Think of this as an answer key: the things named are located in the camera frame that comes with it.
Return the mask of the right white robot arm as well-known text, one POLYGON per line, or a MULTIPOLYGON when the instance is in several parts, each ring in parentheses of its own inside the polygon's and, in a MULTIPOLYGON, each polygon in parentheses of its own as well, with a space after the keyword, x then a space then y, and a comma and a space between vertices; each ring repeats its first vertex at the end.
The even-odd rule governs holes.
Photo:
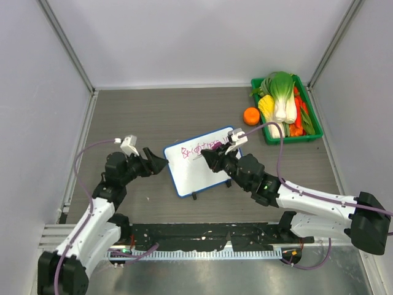
POLYGON ((225 172, 256 203, 284 208, 277 234, 286 243, 297 237, 327 237, 350 242, 358 249, 383 255, 391 216, 368 192, 357 197, 315 191, 265 172, 252 155, 237 158, 226 146, 201 152, 214 173, 225 172))

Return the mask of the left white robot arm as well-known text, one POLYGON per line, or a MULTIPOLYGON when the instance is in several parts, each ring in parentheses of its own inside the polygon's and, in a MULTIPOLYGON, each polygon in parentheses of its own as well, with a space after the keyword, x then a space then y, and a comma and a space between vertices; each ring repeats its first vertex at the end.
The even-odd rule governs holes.
POLYGON ((114 152, 107 156, 105 171, 88 208, 71 233, 52 252, 44 251, 37 263, 38 294, 85 294, 91 274, 113 245, 131 237, 128 217, 116 211, 126 196, 126 185, 138 177, 157 175, 168 161, 154 155, 114 152))

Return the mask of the blue framed whiteboard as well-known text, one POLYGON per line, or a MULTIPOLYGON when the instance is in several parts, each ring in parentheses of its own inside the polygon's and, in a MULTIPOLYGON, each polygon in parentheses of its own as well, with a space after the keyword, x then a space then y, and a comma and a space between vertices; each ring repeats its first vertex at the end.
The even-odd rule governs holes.
POLYGON ((163 153, 179 197, 188 197, 230 179, 224 171, 212 172, 201 156, 201 150, 210 149, 217 143, 227 143, 228 132, 233 129, 226 126, 164 148, 163 153))

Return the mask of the white marker magenta cap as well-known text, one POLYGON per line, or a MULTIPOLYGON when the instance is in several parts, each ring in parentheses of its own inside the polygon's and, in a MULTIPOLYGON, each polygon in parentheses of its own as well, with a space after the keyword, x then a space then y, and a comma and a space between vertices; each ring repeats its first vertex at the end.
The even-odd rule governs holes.
POLYGON ((218 142, 214 143, 210 148, 202 149, 200 154, 198 156, 196 156, 193 160, 197 160, 199 158, 202 158, 203 157, 203 151, 215 151, 216 149, 221 147, 221 145, 222 145, 222 142, 218 141, 218 142))

